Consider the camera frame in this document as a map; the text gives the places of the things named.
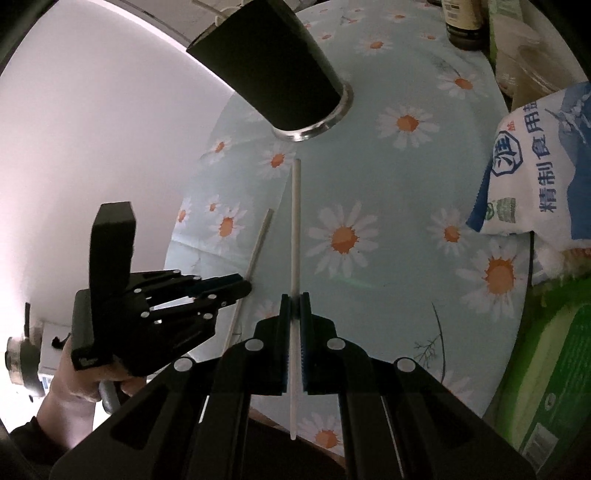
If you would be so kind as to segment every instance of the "green package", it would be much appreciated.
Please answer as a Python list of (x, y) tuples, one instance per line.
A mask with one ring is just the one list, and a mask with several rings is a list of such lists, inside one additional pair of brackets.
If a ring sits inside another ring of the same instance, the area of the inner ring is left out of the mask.
[(524, 312), (531, 328), (505, 378), (495, 424), (538, 478), (559, 463), (591, 413), (591, 278), (561, 283), (534, 287)]

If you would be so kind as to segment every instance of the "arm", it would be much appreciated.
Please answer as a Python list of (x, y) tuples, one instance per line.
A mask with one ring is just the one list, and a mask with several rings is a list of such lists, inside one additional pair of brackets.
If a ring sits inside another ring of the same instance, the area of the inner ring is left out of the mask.
[(135, 394), (145, 385), (144, 378), (130, 377), (119, 364), (76, 371), (72, 365), (69, 339), (47, 396), (37, 413), (43, 432), (56, 444), (72, 449), (92, 432), (96, 402), (100, 401), (101, 380), (120, 381), (121, 389)]

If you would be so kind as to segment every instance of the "black mount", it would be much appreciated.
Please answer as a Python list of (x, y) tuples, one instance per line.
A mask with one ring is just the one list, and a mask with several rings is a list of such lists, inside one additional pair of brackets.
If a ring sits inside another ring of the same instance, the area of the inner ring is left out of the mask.
[[(221, 358), (171, 364), (62, 457), (50, 479), (239, 479), (251, 394), (287, 390), (290, 310), (283, 295), (279, 316), (260, 320), (252, 339)], [(518, 452), (413, 360), (389, 364), (339, 339), (331, 320), (311, 313), (307, 293), (300, 311), (304, 390), (339, 395), (350, 479), (535, 479)]]

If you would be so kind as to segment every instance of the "blue logo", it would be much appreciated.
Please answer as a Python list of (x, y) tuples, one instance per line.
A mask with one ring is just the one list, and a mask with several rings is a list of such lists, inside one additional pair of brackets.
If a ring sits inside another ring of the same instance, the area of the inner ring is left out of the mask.
[(495, 140), (492, 172), (496, 177), (515, 173), (523, 163), (518, 140), (509, 132), (500, 131)]

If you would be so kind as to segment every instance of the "white wall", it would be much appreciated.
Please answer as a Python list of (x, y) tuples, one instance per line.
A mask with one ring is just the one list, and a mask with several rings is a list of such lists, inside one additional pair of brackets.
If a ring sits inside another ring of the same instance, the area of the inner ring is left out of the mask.
[[(231, 90), (170, 39), (100, 0), (60, 0), (0, 76), (0, 348), (33, 320), (68, 325), (90, 227), (130, 200), (133, 269), (159, 270), (192, 166)], [(0, 368), (0, 417), (19, 408)]]

